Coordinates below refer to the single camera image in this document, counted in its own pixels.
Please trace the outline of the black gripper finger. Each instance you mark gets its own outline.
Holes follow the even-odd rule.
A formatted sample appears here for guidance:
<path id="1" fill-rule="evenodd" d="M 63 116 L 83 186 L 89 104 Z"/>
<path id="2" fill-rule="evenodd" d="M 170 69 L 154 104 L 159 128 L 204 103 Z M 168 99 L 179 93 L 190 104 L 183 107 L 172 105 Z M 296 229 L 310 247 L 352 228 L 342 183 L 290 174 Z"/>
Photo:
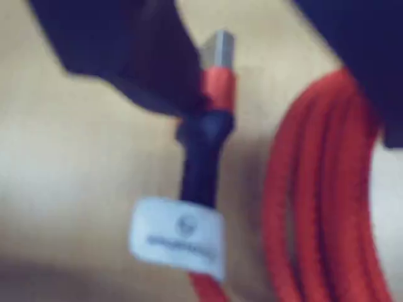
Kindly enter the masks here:
<path id="1" fill-rule="evenodd" d="M 385 125 L 384 144 L 402 148 L 402 1 L 295 3 L 358 81 Z"/>
<path id="2" fill-rule="evenodd" d="M 185 117 L 203 110 L 199 54 L 174 1 L 44 1 L 30 7 L 64 69 L 133 103 Z"/>

